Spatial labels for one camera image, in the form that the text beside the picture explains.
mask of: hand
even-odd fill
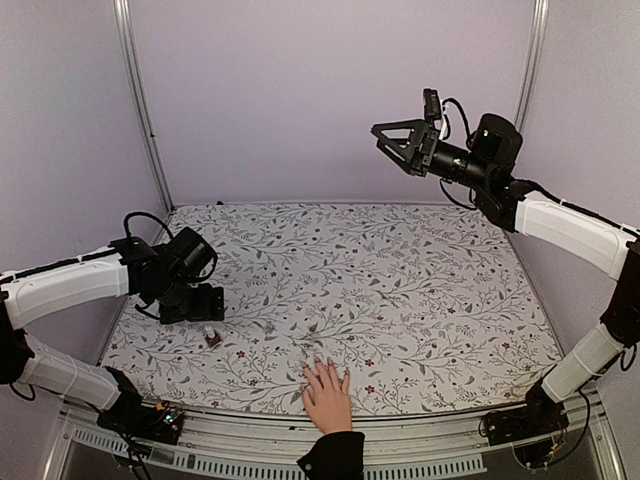
[[[344,380],[341,381],[333,362],[329,360],[328,364],[327,369],[321,360],[316,360],[318,376],[309,368],[309,365],[305,365],[304,374],[310,386],[302,388],[304,408],[311,421],[323,434],[350,432],[353,430],[349,396],[351,377],[347,372]]]

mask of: sleeve cuff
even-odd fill
[[[364,434],[339,432],[325,435],[298,460],[310,480],[360,478],[363,470]]]

